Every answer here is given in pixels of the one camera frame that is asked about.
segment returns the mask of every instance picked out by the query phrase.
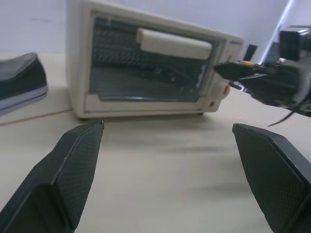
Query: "shoe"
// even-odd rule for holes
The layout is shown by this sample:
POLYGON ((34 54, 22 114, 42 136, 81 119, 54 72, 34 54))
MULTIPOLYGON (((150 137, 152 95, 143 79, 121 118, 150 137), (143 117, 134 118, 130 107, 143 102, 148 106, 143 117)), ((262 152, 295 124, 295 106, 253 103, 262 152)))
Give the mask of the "shoe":
POLYGON ((0 61, 0 116, 46 97, 46 75, 36 53, 0 61))
POLYGON ((0 212, 1 233, 73 233, 94 179, 104 125, 65 133, 0 212))

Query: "table surface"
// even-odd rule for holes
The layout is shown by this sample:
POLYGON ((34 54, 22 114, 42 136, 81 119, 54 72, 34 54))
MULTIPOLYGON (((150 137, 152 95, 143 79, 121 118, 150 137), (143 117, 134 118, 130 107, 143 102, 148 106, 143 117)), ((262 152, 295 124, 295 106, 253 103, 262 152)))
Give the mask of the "table surface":
MULTIPOLYGON (((40 58, 48 97, 0 117, 0 123, 70 108, 64 56, 40 58)), ((233 123, 266 128, 286 114, 232 89, 216 113, 108 119, 76 232, 271 233, 231 130, 233 123)), ((0 208, 62 134, 79 124, 69 112, 0 127, 0 208)), ((300 115, 269 128, 309 161, 310 129, 310 120, 300 115)))

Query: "white handle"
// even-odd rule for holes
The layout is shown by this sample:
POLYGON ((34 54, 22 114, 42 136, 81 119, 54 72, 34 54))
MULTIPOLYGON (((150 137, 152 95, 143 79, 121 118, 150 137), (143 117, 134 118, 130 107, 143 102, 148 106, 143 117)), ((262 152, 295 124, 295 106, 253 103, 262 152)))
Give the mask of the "white handle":
POLYGON ((207 59, 212 50, 212 45, 206 41, 144 28, 138 28, 136 42, 142 51, 201 60, 207 59))

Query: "white sole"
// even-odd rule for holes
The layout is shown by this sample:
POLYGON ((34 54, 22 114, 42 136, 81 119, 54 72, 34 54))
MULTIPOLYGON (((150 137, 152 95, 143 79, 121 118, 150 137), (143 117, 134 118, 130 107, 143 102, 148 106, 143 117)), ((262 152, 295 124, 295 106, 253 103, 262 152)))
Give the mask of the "white sole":
POLYGON ((29 91, 18 96, 13 96, 4 100, 0 100, 0 116, 31 103, 37 102, 46 97, 48 94, 48 86, 29 91))

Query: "toaster oven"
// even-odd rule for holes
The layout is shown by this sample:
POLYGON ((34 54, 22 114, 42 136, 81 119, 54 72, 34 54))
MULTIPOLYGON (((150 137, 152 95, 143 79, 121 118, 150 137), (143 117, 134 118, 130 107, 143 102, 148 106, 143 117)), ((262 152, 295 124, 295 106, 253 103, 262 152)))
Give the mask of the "toaster oven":
POLYGON ((241 37, 103 0, 67 0, 66 77, 79 118, 202 114, 229 86, 213 66, 241 37))

